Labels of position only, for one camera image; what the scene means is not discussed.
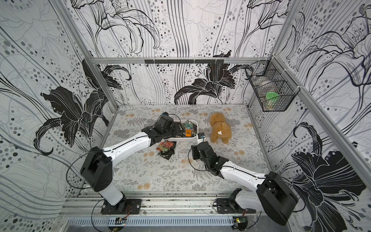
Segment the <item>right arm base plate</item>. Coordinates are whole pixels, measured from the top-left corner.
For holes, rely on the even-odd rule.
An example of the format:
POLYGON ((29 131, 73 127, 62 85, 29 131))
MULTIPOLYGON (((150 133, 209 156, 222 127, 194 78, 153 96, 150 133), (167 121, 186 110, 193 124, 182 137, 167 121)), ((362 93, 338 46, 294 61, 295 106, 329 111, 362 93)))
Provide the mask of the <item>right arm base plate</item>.
POLYGON ((213 207, 216 207, 219 214, 255 214, 255 209, 243 209, 237 204, 236 196, 241 191, 241 188, 237 188, 229 198, 217 198, 213 203, 213 207))

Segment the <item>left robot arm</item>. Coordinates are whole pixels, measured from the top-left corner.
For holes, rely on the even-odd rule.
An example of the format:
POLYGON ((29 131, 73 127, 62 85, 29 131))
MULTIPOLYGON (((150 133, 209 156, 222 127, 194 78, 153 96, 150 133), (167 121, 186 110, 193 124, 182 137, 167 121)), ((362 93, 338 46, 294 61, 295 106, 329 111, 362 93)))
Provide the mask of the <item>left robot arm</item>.
POLYGON ((121 143, 103 149, 92 148, 84 160, 80 175, 109 206, 125 206, 125 195, 113 183, 113 168, 130 155, 176 134, 174 119, 165 112, 153 126, 142 129, 121 143))

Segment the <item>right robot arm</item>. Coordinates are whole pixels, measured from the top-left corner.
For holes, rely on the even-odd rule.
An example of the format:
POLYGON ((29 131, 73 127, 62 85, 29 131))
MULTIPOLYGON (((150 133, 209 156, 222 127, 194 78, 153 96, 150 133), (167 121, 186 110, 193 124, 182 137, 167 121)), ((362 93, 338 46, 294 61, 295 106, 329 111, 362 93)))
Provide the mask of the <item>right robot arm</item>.
POLYGON ((240 167, 218 156, 208 142, 201 142, 191 146, 194 160, 201 160, 205 171, 212 175, 234 181, 250 191, 237 188, 221 204, 220 214, 239 213, 252 209, 264 212, 275 223, 285 226, 293 213, 298 198, 277 173, 270 171, 268 174, 256 173, 240 167))

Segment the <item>green tea bag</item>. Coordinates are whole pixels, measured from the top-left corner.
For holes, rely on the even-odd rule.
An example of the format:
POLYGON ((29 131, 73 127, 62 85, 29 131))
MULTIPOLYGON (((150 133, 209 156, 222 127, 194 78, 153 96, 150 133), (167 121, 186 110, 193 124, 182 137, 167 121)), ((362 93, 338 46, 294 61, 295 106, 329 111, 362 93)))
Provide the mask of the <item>green tea bag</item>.
POLYGON ((190 120, 187 120, 184 124, 183 127, 185 130, 194 130, 194 123, 192 123, 190 120))

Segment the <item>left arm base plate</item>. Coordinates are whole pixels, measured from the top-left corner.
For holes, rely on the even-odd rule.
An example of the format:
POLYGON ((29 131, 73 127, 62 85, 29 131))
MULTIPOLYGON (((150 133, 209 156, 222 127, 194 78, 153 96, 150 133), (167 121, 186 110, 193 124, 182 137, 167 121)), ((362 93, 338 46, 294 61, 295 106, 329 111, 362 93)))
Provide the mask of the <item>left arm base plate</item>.
POLYGON ((111 205, 107 200, 104 200, 101 208, 103 215, 138 215, 140 213, 142 200, 141 199, 126 199, 123 198, 116 205, 111 205))

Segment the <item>red black tea bag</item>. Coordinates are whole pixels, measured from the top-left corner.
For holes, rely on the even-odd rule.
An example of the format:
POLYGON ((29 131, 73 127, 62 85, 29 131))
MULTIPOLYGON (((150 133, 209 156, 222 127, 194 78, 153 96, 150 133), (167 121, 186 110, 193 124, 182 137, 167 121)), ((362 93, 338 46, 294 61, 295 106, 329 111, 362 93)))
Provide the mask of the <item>red black tea bag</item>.
POLYGON ((174 146, 174 142, 169 142, 169 141, 166 140, 164 142, 159 143, 159 145, 157 146, 156 150, 157 151, 160 151, 162 153, 166 153, 170 149, 172 149, 173 146, 174 146))

